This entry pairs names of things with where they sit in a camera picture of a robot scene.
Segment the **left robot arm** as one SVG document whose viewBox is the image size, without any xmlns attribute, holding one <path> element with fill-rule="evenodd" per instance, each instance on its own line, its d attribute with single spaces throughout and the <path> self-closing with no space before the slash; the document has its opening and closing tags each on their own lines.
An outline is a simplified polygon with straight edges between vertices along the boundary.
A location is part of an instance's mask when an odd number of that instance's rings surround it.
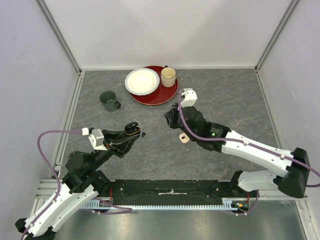
<svg viewBox="0 0 320 240">
<path fill-rule="evenodd" d="M 99 167 L 113 156 L 123 158 L 140 137 L 141 129 L 137 122 L 131 122 L 121 131 L 84 127 L 78 133 L 88 137 L 93 151 L 74 151 L 68 156 L 67 174 L 57 180 L 52 196 L 36 213 L 16 221 L 21 239 L 54 239 L 63 224 L 86 202 L 106 196 L 112 183 Z"/>
</svg>

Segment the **pink earbud charging case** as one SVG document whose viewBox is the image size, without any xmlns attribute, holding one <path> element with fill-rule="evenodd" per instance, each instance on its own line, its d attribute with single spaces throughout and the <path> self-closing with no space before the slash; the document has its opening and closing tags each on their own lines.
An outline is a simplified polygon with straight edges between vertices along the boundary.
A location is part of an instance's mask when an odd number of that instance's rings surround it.
<svg viewBox="0 0 320 240">
<path fill-rule="evenodd" d="M 183 144 L 187 144 L 190 141 L 190 138 L 185 134 L 185 133 L 181 133 L 179 135 L 179 140 L 183 143 Z"/>
</svg>

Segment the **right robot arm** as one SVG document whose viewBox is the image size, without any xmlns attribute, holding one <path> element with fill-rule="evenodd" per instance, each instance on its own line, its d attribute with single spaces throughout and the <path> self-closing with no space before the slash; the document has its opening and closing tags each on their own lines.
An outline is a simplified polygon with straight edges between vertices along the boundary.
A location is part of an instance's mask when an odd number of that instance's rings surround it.
<svg viewBox="0 0 320 240">
<path fill-rule="evenodd" d="M 292 198 L 304 197 L 310 173 L 304 149 L 284 150 L 251 140 L 227 126 L 207 121 L 193 106 L 179 111 L 178 103 L 174 103 L 164 117 L 171 129 L 182 130 L 203 149 L 237 156 L 265 168 L 254 172 L 236 171 L 229 184 L 233 196 L 277 189 Z"/>
</svg>

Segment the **black earbud charging case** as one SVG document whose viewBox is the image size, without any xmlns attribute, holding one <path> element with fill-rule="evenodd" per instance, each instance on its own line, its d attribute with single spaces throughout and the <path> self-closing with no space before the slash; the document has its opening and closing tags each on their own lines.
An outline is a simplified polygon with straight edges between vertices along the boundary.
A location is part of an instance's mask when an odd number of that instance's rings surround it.
<svg viewBox="0 0 320 240">
<path fill-rule="evenodd" d="M 139 134 L 141 132 L 141 128 L 139 127 L 139 124 L 136 121 L 134 121 L 134 122 L 128 123 L 124 127 L 124 131 L 127 136 L 132 136 L 132 135 Z"/>
</svg>

